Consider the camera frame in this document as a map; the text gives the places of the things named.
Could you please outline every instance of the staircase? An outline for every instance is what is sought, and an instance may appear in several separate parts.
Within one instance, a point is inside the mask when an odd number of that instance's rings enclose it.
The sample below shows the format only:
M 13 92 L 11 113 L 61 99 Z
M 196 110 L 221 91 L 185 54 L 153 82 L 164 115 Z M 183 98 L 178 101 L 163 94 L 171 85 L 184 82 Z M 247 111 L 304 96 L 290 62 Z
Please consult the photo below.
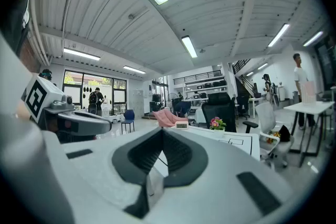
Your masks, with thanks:
M 237 93 L 238 96 L 251 96 L 254 97 L 253 94 L 253 85 L 243 76 L 236 77 L 236 85 L 237 85 Z

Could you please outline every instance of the office chair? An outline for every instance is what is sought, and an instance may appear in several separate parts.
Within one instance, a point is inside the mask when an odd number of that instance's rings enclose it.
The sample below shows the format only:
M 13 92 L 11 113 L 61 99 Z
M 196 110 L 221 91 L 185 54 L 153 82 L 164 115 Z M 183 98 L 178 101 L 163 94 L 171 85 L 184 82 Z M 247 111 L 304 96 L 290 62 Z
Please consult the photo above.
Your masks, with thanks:
M 202 104 L 207 128 L 210 128 L 211 119 L 219 117 L 226 124 L 226 132 L 236 133 L 235 102 L 226 92 L 212 93 L 209 94 L 208 98 L 208 102 Z M 249 133 L 251 127 L 258 127 L 258 124 L 254 122 L 245 121 L 243 124 L 247 126 L 246 133 Z
M 245 119 L 247 119 L 247 116 L 250 117 L 250 115 L 247 113 L 248 112 L 248 97 L 238 96 L 237 103 L 239 104 L 238 117 L 244 117 Z
M 271 168 L 275 169 L 274 163 L 272 159 L 270 159 L 271 154 L 274 154 L 280 157 L 282 165 L 287 167 L 286 155 L 294 143 L 294 137 L 290 135 L 290 140 L 288 142 L 281 142 L 280 138 L 269 134 L 279 131 L 283 125 L 289 130 L 292 124 L 276 121 L 273 107 L 269 102 L 256 106 L 256 111 L 259 116 L 261 129 L 259 138 L 261 160 L 269 163 Z M 273 139 L 273 142 L 271 144 L 267 143 L 267 138 Z

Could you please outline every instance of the person with backpack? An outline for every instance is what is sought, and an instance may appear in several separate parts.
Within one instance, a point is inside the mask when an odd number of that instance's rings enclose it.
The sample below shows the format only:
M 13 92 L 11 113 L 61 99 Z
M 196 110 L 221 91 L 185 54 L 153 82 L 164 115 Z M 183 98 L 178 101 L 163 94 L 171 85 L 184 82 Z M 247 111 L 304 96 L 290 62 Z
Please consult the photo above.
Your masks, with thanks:
M 94 92 L 90 93 L 89 107 L 96 105 L 96 115 L 102 116 L 101 104 L 105 101 L 104 96 L 101 94 L 100 89 L 97 87 Z

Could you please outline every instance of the black bag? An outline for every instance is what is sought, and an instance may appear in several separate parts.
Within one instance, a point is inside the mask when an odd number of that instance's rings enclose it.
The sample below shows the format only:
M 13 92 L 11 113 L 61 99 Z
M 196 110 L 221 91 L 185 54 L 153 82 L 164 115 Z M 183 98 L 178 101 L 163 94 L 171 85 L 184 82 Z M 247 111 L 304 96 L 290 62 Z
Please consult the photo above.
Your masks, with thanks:
M 90 93 L 89 96 L 89 104 L 97 104 L 98 103 L 98 96 L 96 92 Z
M 286 126 L 282 126 L 280 131 L 280 142 L 289 142 L 290 133 Z

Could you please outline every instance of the black strip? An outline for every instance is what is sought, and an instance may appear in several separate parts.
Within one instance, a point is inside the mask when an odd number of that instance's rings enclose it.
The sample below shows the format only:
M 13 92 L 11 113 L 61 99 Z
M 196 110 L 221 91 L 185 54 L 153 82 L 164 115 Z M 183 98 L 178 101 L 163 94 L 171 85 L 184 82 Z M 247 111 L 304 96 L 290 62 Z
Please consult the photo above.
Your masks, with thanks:
M 78 158 L 84 155 L 88 155 L 90 153 L 92 153 L 92 150 L 89 150 L 89 149 L 74 151 L 74 152 L 67 153 L 67 157 L 68 159 L 73 159 L 73 158 Z
M 237 178 L 264 216 L 281 206 L 281 202 L 253 173 L 244 172 Z

